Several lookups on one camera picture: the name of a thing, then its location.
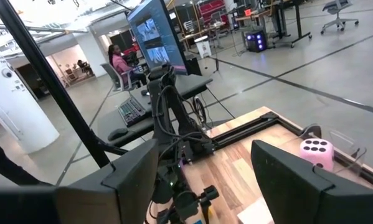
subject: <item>keyboard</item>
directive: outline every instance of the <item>keyboard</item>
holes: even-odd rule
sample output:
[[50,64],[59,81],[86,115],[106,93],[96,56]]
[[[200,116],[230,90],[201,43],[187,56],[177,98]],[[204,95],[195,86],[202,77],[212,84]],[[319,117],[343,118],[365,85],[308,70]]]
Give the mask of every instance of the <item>keyboard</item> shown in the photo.
[[118,107],[127,128],[148,117],[146,110],[132,96]]

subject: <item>gray office chair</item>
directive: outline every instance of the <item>gray office chair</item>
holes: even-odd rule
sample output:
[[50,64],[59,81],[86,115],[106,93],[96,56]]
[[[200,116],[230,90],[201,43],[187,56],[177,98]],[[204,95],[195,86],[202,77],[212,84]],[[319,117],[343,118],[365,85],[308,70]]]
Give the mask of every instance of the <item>gray office chair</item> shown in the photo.
[[326,30],[326,28],[328,27],[331,27],[333,25],[337,25],[337,27],[340,27],[341,26],[341,31],[344,31],[344,28],[345,28],[345,23],[346,22],[349,22],[349,21],[354,21],[355,22],[355,25],[358,25],[359,23],[359,20],[358,19],[341,19],[339,17],[339,13],[345,9],[345,8],[348,8],[349,6],[351,6],[352,3],[350,0],[335,0],[335,1],[331,1],[329,3],[327,3],[326,5],[324,5],[323,7],[323,10],[322,11],[325,11],[327,10],[328,13],[334,15],[334,14],[337,14],[337,18],[336,20],[334,21],[331,21],[331,22],[328,22],[327,24],[325,24],[323,27],[322,27],[322,31],[321,31],[321,34],[324,33],[324,31]]
[[114,91],[125,91],[125,90],[133,90],[134,87],[140,86],[140,83],[138,80],[135,80],[134,82],[131,82],[131,72],[124,72],[121,74],[121,76],[126,75],[128,78],[128,85],[124,84],[124,81],[122,78],[120,78],[120,75],[118,72],[113,68],[113,66],[110,65],[110,63],[103,63],[100,66],[102,66],[103,69],[109,74],[111,77],[111,80],[113,81],[115,85],[115,90]]

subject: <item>computer monitor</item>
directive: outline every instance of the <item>computer monitor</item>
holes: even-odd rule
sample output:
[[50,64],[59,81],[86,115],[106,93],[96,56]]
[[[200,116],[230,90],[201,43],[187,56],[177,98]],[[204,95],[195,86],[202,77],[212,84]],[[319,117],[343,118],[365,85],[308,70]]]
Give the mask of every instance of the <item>computer monitor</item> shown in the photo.
[[163,0],[143,1],[127,19],[150,69],[169,63],[175,74],[188,74],[185,55]]

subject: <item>pink die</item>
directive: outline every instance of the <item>pink die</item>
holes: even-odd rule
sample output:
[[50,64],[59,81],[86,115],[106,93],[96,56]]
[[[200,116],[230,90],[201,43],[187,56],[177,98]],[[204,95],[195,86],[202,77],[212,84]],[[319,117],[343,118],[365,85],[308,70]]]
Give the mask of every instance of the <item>pink die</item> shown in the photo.
[[300,157],[327,171],[333,171],[333,145],[324,139],[311,138],[300,144]]

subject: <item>concrete floor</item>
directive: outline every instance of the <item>concrete floor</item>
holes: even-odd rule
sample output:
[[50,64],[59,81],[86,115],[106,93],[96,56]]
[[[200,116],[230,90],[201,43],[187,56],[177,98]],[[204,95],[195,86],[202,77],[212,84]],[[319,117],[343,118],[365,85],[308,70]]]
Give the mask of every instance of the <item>concrete floor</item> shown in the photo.
[[[320,35],[323,24],[333,20],[322,11],[326,1],[315,0],[300,7],[303,39],[289,46],[260,54],[245,52],[240,35],[221,39],[223,50],[219,73],[211,58],[199,61],[205,76],[214,81],[201,94],[215,120],[231,119],[267,106],[300,126],[318,123],[352,137],[365,146],[365,163],[373,167],[373,2],[354,1],[341,17],[358,18],[359,26],[347,24],[344,32],[335,27]],[[296,35],[295,11],[286,12],[288,31]],[[121,94],[111,92],[109,76],[89,80],[68,90],[92,129],[97,118],[114,110]],[[51,146],[25,155],[17,142],[0,127],[0,145],[15,163],[37,178],[52,184],[68,185],[98,169],[85,146],[51,98],[40,102],[42,109],[60,132]],[[125,146],[132,149],[151,133]],[[110,159],[118,156],[108,153]],[[0,176],[0,185],[12,185]]]

